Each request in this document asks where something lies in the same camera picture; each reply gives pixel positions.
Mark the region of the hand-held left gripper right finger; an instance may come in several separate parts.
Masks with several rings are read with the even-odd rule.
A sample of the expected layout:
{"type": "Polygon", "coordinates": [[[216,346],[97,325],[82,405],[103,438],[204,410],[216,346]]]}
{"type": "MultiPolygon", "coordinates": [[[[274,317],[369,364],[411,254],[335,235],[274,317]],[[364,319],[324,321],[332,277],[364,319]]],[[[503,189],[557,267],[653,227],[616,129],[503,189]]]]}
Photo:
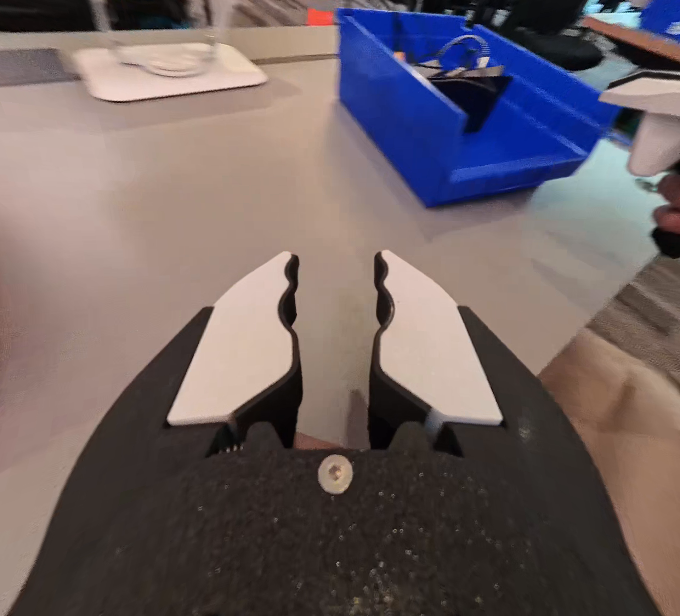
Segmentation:
{"type": "Polygon", "coordinates": [[[503,414],[458,303],[390,250],[375,255],[376,332],[369,410],[392,428],[497,427],[503,414]]]}

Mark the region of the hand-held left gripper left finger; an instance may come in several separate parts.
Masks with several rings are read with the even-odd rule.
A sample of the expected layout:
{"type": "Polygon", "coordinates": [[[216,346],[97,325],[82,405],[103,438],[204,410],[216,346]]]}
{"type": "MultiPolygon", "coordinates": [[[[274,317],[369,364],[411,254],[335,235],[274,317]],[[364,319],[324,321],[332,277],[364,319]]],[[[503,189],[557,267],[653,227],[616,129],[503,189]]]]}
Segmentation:
{"type": "Polygon", "coordinates": [[[168,425],[236,422],[294,371],[298,272],[298,256],[283,251],[217,299],[166,416],[168,425]]]}

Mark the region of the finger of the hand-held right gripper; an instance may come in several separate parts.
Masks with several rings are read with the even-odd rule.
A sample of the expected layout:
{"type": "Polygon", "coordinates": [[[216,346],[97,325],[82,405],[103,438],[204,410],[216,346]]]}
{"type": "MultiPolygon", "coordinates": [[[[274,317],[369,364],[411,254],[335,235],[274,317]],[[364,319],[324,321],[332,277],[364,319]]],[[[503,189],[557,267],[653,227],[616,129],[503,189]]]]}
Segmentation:
{"type": "Polygon", "coordinates": [[[634,72],[611,82],[599,101],[651,114],[679,114],[679,72],[634,72]]]}

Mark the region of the blue plastic bin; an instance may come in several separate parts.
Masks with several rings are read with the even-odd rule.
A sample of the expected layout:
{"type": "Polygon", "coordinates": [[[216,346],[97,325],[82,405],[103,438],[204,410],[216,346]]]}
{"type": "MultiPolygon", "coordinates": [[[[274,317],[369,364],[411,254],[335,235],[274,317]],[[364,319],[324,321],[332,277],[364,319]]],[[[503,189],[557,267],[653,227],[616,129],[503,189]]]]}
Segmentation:
{"type": "Polygon", "coordinates": [[[619,107],[600,91],[491,29],[463,17],[341,8],[339,99],[426,207],[536,188],[574,174],[611,130],[619,107]],[[484,126],[414,68],[472,59],[482,39],[489,66],[513,81],[484,126]]]}

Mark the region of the person's right hand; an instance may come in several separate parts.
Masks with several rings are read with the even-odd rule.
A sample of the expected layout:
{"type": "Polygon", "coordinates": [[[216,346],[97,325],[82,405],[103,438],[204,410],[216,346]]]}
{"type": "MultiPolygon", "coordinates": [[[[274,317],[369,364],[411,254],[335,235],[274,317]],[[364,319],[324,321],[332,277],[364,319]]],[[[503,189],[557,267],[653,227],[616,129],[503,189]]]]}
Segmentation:
{"type": "Polygon", "coordinates": [[[679,234],[679,173],[667,174],[658,184],[657,192],[663,204],[653,211],[656,226],[679,234]]]}

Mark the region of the wood-edged grey table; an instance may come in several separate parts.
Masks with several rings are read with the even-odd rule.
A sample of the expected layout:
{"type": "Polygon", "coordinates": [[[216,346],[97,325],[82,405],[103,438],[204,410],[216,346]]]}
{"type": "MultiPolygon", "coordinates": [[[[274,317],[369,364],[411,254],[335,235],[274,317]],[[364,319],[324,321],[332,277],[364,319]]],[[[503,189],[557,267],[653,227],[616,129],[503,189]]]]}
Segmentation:
{"type": "Polygon", "coordinates": [[[679,62],[679,42],[665,35],[654,34],[640,27],[636,12],[609,12],[587,15],[582,27],[669,61],[679,62]]]}

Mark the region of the blue box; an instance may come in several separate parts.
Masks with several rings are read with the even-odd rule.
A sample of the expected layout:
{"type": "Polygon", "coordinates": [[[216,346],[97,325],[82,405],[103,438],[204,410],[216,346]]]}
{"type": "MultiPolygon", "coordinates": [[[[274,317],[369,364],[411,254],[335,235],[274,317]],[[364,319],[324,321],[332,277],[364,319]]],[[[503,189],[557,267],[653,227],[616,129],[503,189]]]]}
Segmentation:
{"type": "Polygon", "coordinates": [[[649,0],[641,10],[639,28],[679,43],[679,0],[649,0]]]}

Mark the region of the black bin divider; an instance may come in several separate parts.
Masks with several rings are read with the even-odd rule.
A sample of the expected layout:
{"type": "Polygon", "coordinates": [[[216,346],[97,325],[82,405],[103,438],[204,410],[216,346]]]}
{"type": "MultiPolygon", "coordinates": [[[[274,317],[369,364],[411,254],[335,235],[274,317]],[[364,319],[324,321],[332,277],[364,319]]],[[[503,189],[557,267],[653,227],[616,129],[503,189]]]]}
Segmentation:
{"type": "Polygon", "coordinates": [[[512,75],[439,72],[428,81],[466,115],[464,134],[477,133],[513,81],[512,75]]]}

